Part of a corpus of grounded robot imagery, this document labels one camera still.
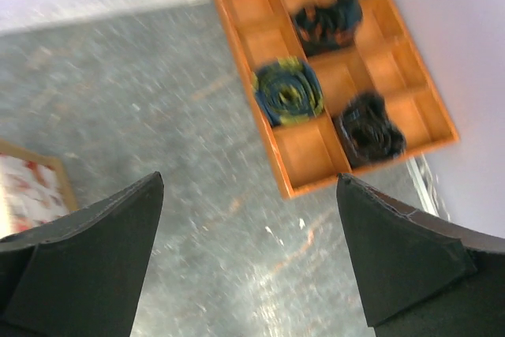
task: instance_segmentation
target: concrete floor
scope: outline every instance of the concrete floor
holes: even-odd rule
[[[281,200],[212,4],[0,38],[0,137],[81,205],[158,170],[132,336],[367,337],[335,188]],[[364,177],[420,207],[405,165]]]

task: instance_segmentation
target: green and yellow fabric roll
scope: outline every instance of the green and yellow fabric roll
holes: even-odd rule
[[[256,71],[255,98],[271,126],[307,122],[324,109],[316,73],[301,59],[282,58]]]

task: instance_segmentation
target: wooden divider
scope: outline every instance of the wooden divider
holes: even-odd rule
[[[352,170],[331,118],[357,94],[377,90],[390,119],[407,139],[398,162],[455,142],[458,134],[392,0],[359,0],[364,19],[355,45],[311,57],[324,94],[324,112],[300,125],[271,128],[254,99],[253,72],[277,58],[305,57],[290,15],[304,4],[335,0],[215,0],[267,150],[285,198],[334,184],[338,173],[364,173],[386,163]]]

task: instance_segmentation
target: orange wooden organizer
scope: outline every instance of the orange wooden organizer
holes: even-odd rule
[[[458,133],[392,0],[359,0],[363,21],[355,46],[308,59],[324,94],[325,112],[296,126],[271,128],[254,99],[252,73],[277,58],[306,59],[290,14],[306,3],[335,0],[215,0],[252,113],[283,197],[361,174],[458,140]],[[352,170],[331,117],[359,92],[375,89],[390,119],[406,136],[406,153]]]

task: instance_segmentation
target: dark fabric roll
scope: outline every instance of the dark fabric roll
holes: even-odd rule
[[[362,19],[358,0],[342,0],[326,8],[306,6],[293,22],[303,50],[310,57],[352,45]]]
[[[405,137],[375,92],[357,96],[333,122],[352,168],[396,158],[406,149]]]
[[[323,112],[323,93],[308,63],[292,57],[259,69],[255,97],[271,126],[307,122]]]

